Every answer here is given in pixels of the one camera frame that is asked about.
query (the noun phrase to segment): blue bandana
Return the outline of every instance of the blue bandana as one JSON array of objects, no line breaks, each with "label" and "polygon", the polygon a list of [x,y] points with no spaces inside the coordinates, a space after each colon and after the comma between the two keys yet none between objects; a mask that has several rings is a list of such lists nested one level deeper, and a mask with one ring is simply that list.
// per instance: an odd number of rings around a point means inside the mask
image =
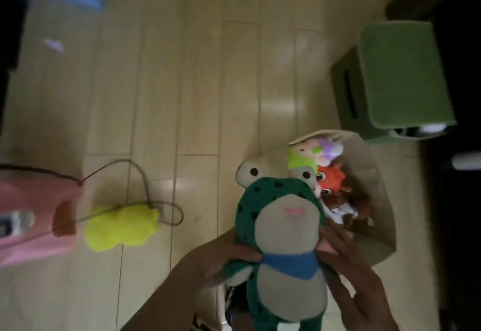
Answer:
[{"label": "blue bandana", "polygon": [[311,279],[320,269],[313,251],[297,255],[263,254],[261,264],[301,280]]}]

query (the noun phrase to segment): frog's arm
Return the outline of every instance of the frog's arm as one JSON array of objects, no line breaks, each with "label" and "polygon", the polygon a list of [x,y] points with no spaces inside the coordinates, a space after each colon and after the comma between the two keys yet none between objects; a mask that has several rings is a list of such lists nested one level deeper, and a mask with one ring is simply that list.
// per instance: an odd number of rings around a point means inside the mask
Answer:
[{"label": "frog's arm", "polygon": [[253,266],[243,260],[235,260],[228,263],[222,271],[225,284],[235,287],[249,279]]}]

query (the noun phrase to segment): brown paper bag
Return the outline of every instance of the brown paper bag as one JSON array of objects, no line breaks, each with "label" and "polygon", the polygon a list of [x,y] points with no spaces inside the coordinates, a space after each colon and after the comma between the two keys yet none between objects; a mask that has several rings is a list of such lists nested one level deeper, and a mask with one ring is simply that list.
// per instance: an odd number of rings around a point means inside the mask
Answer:
[{"label": "brown paper bag", "polygon": [[[364,140],[357,133],[350,131],[321,130],[292,141],[289,145],[316,137],[327,137],[342,143],[344,152],[340,162],[342,171],[346,174],[343,184],[352,187],[353,197],[367,195],[371,199],[373,207],[371,218],[374,225],[369,226],[366,221],[355,221],[350,230],[355,233],[354,240],[370,265],[378,264],[396,250],[396,228],[393,208],[376,162]],[[261,167],[266,176],[287,178],[289,165],[286,150],[287,147],[268,151],[253,161]]]}]

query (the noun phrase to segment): plush toy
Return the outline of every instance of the plush toy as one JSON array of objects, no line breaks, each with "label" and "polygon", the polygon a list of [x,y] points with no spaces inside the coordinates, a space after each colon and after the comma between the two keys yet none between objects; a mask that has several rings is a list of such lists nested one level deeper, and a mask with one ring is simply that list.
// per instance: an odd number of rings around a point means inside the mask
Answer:
[{"label": "plush toy", "polygon": [[347,200],[344,195],[328,195],[323,197],[325,204],[324,213],[334,222],[344,225],[345,228],[352,227],[354,220],[368,220],[373,225],[371,201],[367,197],[351,198]]},{"label": "plush toy", "polygon": [[325,215],[312,189],[310,166],[290,170],[290,178],[263,176],[255,162],[237,170],[245,193],[237,206],[239,242],[259,249],[258,264],[234,261],[224,268],[226,284],[247,282],[247,303],[256,331],[300,322],[301,331],[319,331],[327,306],[327,287],[314,249]]},{"label": "plush toy", "polygon": [[340,191],[350,192],[351,188],[342,186],[342,181],[346,175],[340,170],[342,164],[335,164],[331,167],[317,167],[317,184],[314,188],[316,197],[321,195],[339,195]]},{"label": "plush toy", "polygon": [[[92,215],[108,210],[98,207]],[[85,226],[85,241],[96,252],[112,249],[118,243],[139,246],[157,231],[159,212],[147,205],[134,205],[93,217]]]},{"label": "plush toy", "polygon": [[318,165],[327,167],[343,151],[341,143],[332,142],[328,138],[309,139],[289,147],[289,169],[309,165],[316,171]]}]

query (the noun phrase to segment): orange toy's eye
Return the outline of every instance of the orange toy's eye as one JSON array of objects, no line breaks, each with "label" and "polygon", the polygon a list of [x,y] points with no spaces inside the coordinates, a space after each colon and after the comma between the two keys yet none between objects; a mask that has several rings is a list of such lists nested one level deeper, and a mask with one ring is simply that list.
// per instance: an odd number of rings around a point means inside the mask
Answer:
[{"label": "orange toy's eye", "polygon": [[319,171],[316,175],[317,181],[324,181],[326,179],[326,173]]}]

